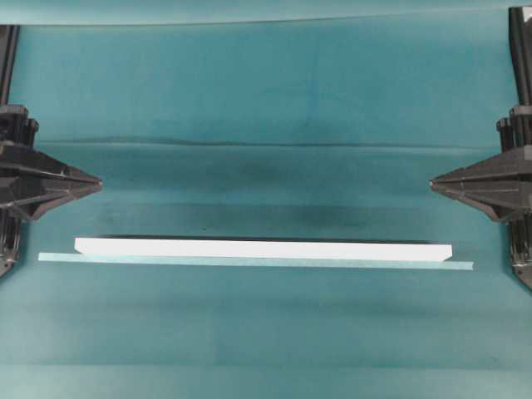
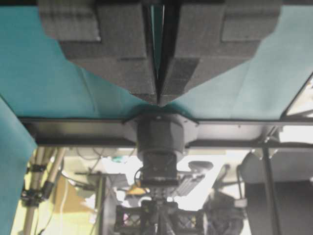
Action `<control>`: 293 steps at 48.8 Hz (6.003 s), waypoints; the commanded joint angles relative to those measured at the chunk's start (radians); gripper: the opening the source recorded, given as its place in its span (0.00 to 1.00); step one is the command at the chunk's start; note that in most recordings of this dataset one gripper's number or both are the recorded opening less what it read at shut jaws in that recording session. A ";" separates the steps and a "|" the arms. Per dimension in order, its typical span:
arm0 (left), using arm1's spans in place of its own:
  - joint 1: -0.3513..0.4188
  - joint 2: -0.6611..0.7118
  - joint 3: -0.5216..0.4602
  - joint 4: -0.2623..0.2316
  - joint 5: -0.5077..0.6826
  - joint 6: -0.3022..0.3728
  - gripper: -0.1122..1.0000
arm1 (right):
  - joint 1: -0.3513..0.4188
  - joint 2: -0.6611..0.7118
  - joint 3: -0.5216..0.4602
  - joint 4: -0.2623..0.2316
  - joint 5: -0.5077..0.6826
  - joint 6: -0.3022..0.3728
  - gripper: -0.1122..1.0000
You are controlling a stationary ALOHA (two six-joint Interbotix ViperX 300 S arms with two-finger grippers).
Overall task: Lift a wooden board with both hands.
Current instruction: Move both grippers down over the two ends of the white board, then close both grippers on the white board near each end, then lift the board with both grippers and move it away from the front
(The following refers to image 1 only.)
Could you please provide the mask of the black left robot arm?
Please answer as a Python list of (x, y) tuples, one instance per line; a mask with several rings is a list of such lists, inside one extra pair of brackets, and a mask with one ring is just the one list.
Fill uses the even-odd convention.
[(1, 107), (1, 275), (17, 262), (22, 224), (101, 190), (101, 180), (35, 150), (25, 106)]

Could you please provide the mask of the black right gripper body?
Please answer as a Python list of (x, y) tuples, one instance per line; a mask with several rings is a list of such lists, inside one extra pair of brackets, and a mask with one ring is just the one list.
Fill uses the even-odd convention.
[(495, 188), (490, 218), (496, 222), (531, 213), (531, 145), (507, 150), (488, 159)]

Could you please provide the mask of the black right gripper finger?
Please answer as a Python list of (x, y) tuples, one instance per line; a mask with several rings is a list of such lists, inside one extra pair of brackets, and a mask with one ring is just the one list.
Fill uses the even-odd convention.
[(435, 182), (430, 182), (429, 186), (433, 192), (479, 210), (493, 221), (509, 220), (510, 210), (504, 205), (497, 204), (486, 195), (475, 194), (462, 188), (452, 188)]
[(443, 175), (438, 175), (429, 180), (429, 185), (443, 185), (450, 183), (470, 183), (487, 180), (485, 168), (488, 159), (475, 162), (474, 164), (457, 168)]

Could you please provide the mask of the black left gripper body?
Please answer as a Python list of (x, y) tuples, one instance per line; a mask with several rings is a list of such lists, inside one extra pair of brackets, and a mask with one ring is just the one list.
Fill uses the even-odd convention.
[(42, 217), (45, 164), (43, 152), (9, 140), (1, 142), (1, 210), (25, 221)]

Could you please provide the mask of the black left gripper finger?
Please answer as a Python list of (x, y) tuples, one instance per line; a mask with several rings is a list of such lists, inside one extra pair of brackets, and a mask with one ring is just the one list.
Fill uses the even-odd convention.
[(48, 155), (42, 157), (41, 170), (44, 174), (53, 175), (57, 178), (101, 185), (101, 180), (98, 177), (90, 175), (74, 166), (67, 165)]
[(46, 188), (44, 193), (24, 206), (24, 219), (38, 220), (46, 212), (58, 208), (66, 203), (80, 200), (88, 195), (95, 194), (102, 189), (102, 183), (96, 184), (71, 184), (69, 187)]

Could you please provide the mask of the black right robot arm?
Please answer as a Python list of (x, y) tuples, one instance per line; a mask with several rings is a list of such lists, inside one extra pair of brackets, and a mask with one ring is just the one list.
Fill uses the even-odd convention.
[(531, 107), (516, 106), (496, 123), (501, 152), (430, 180), (432, 191), (505, 224), (514, 273), (531, 275)]

